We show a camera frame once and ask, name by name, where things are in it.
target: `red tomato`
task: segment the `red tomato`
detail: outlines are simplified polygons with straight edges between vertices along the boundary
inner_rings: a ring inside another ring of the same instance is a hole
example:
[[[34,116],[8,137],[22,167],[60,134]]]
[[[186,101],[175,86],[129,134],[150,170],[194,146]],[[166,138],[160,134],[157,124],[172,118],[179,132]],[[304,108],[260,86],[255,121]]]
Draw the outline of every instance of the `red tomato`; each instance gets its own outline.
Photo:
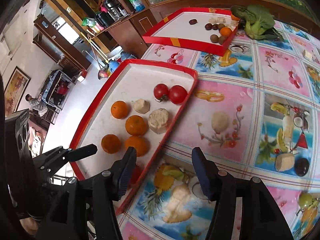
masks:
[[[133,168],[133,171],[132,171],[131,179],[129,182],[129,187],[131,185],[136,184],[136,182],[138,181],[142,172],[143,172],[143,169],[139,165],[136,164],[136,166]]]
[[[169,94],[169,88],[165,84],[157,84],[153,89],[153,95],[160,102],[167,101]]]
[[[169,90],[169,100],[175,105],[180,105],[188,95],[188,92],[179,85],[175,85]]]

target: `white wall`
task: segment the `white wall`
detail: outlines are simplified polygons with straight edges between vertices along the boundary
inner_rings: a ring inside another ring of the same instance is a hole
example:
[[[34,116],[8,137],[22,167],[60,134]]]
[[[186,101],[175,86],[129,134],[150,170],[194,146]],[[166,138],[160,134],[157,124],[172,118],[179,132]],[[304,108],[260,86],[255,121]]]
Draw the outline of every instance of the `white wall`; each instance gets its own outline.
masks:
[[[32,43],[33,21],[41,11],[39,10],[40,1],[30,0],[8,23],[3,32],[9,49],[14,50],[12,51],[13,56],[10,56],[12,60],[9,60],[8,64],[1,67],[4,87],[6,87],[16,66],[31,78],[22,96],[18,110],[29,108],[28,102],[24,99],[25,95],[37,96],[51,70],[60,68],[47,54]]]

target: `screw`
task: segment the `screw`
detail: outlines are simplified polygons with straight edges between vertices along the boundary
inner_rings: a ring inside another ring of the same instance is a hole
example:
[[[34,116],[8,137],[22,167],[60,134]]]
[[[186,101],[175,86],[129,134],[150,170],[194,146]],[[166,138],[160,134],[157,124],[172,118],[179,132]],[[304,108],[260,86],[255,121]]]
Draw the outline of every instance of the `screw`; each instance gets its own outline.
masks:
[[[102,172],[102,176],[103,177],[109,177],[111,175],[111,172],[110,171],[103,171]]]
[[[70,183],[70,184],[75,183],[76,180],[77,180],[76,177],[72,177],[72,178],[68,179],[68,183]]]
[[[225,170],[219,170],[219,171],[218,171],[218,174],[219,174],[220,176],[226,176],[228,173],[227,173]]]
[[[253,177],[253,178],[252,178],[252,181],[253,181],[254,183],[260,183],[261,179],[259,179],[258,177]]]

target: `man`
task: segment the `man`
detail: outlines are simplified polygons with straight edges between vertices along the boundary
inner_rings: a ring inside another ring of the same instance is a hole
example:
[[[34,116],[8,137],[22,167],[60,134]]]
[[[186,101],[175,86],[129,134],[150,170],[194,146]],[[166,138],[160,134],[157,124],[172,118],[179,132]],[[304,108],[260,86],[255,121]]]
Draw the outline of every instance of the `man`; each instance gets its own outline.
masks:
[[[42,94],[38,98],[32,98],[31,95],[27,94],[26,101],[29,102],[33,109],[38,111],[39,116],[43,116],[48,111],[47,104],[42,101]]]

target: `floor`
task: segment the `floor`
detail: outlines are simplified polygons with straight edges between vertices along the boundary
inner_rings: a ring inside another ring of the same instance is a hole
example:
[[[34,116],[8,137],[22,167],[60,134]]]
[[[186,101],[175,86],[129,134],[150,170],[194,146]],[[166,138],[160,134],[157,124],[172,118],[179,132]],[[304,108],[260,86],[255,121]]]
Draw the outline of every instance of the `floor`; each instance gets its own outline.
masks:
[[[51,124],[49,127],[44,141],[43,153],[58,146],[69,148],[85,111],[106,81],[106,79],[98,80],[98,71],[98,64],[94,61],[88,69],[85,80],[77,82],[70,89],[66,103],[55,124]],[[68,163],[57,172],[57,175],[72,177],[74,174]]]

